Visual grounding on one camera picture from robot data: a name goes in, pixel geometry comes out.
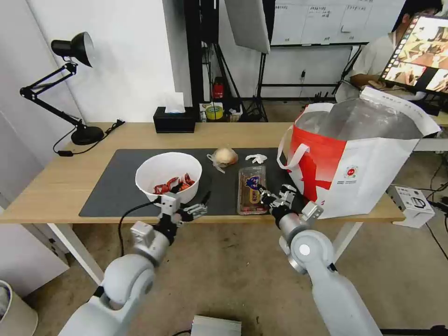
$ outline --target red fire extinguisher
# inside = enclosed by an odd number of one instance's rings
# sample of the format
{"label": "red fire extinguisher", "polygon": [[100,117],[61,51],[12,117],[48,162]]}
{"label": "red fire extinguisher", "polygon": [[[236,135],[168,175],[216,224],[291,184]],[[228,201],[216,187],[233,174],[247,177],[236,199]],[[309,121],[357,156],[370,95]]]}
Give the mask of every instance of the red fire extinguisher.
{"label": "red fire extinguisher", "polygon": [[224,84],[222,77],[216,77],[213,83],[213,99],[224,97]]}

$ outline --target white shirt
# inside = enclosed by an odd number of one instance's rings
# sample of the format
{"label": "white shirt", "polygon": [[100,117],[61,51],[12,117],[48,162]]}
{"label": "white shirt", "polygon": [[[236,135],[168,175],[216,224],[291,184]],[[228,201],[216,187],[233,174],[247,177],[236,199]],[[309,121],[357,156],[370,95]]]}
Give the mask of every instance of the white shirt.
{"label": "white shirt", "polygon": [[[387,63],[391,59],[391,56],[395,51],[395,47],[395,33],[387,34],[373,42],[370,42],[359,54],[355,64],[353,64],[353,69],[345,77],[345,80],[350,81],[350,77],[358,74],[381,75]],[[341,86],[336,92],[337,102],[358,97],[359,90],[346,83],[341,83]]]}

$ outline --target plastic food container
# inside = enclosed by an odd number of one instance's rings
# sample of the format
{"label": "plastic food container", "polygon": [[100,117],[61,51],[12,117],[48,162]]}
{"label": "plastic food container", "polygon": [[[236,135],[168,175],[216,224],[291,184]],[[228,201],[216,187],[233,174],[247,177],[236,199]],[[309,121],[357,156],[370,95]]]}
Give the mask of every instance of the plastic food container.
{"label": "plastic food container", "polygon": [[156,185],[165,184],[173,177],[183,178],[185,173],[188,173],[190,179],[195,183],[188,189],[179,191],[177,195],[182,203],[188,203],[196,195],[202,174],[201,164],[194,156],[189,154],[168,152],[153,156],[137,169],[135,184],[150,201],[153,201],[159,196],[153,193]]}
{"label": "plastic food container", "polygon": [[240,215],[257,215],[267,212],[267,207],[261,204],[257,185],[266,186],[266,167],[255,166],[241,168],[238,174],[238,204]]}

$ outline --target black desk mat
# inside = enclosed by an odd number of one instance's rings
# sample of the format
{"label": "black desk mat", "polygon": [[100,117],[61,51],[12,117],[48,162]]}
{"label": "black desk mat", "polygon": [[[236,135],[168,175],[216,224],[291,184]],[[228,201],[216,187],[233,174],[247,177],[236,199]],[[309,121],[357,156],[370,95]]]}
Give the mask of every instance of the black desk mat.
{"label": "black desk mat", "polygon": [[[148,198],[135,185],[137,168],[152,156],[165,152],[190,154],[201,163],[203,172],[199,180],[197,194],[189,204],[202,200],[211,190],[208,216],[237,215],[238,171],[242,167],[256,166],[252,160],[245,161],[247,155],[263,154],[268,157],[266,166],[267,188],[278,194],[284,183],[294,185],[288,173],[277,164],[277,148],[234,148],[239,156],[236,164],[225,168],[225,174],[217,171],[206,154],[215,149],[119,149],[115,152],[101,175],[97,185],[84,204],[80,217],[121,217],[129,209],[148,202]],[[302,200],[298,195],[293,209],[301,210]],[[160,208],[155,205],[136,210],[130,217],[155,217]]]}

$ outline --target person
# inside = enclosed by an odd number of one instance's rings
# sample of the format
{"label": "person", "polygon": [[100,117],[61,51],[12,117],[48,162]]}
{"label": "person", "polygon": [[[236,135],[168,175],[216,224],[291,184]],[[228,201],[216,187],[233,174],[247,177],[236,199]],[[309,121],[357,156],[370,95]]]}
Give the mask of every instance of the person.
{"label": "person", "polygon": [[378,82],[397,44],[406,32],[416,14],[435,15],[442,10],[441,0],[407,0],[400,14],[396,30],[367,44],[346,76],[347,83],[341,83],[337,93],[338,102],[359,97],[359,90],[369,81]]}

